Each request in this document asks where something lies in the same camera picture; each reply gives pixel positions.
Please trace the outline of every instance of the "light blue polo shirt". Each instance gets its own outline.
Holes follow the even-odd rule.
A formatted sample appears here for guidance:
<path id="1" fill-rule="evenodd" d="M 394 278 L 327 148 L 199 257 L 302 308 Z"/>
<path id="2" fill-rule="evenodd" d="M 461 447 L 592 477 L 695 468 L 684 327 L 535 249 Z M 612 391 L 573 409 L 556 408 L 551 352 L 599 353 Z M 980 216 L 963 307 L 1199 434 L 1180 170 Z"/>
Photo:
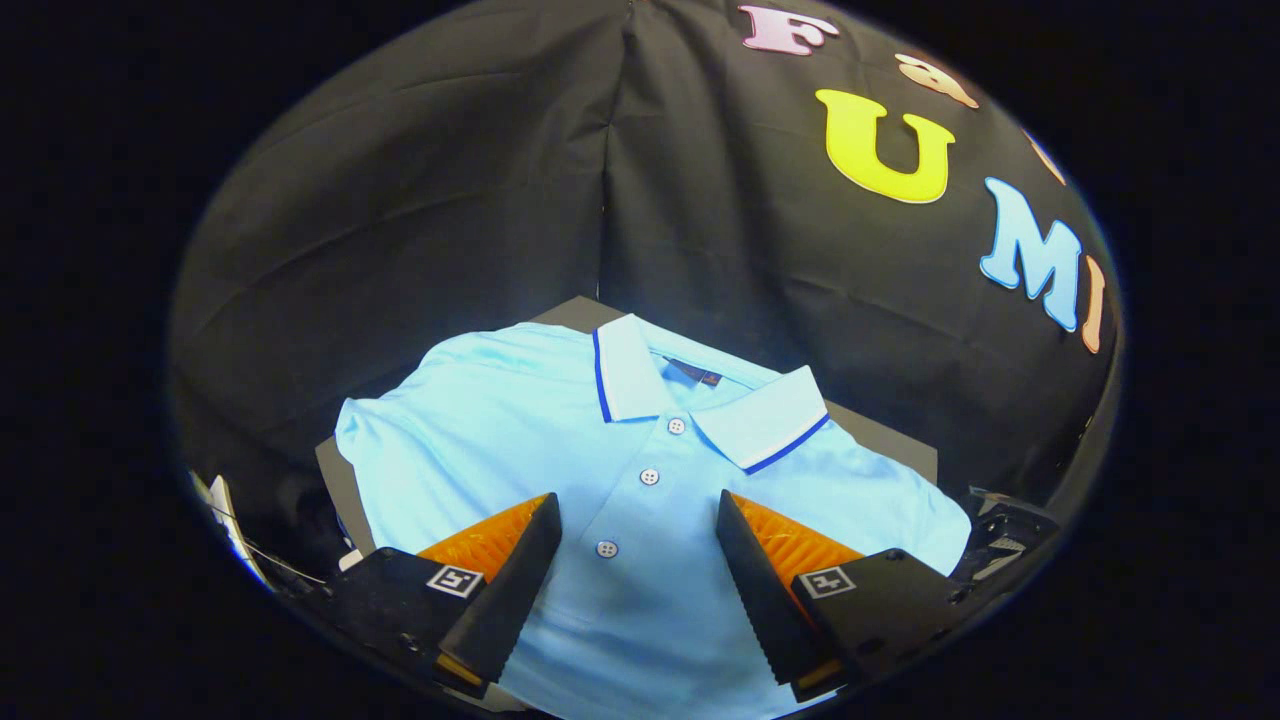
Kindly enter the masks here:
<path id="1" fill-rule="evenodd" d="M 558 495 L 561 546 L 498 684 L 567 720 L 769 719 L 832 697 L 776 684 L 716 539 L 722 489 L 942 574 L 969 537 L 955 502 L 829 420 L 808 366 L 778 374 L 635 315 L 451 338 L 398 388 L 348 400 L 335 434 L 379 547 L 416 553 Z"/>

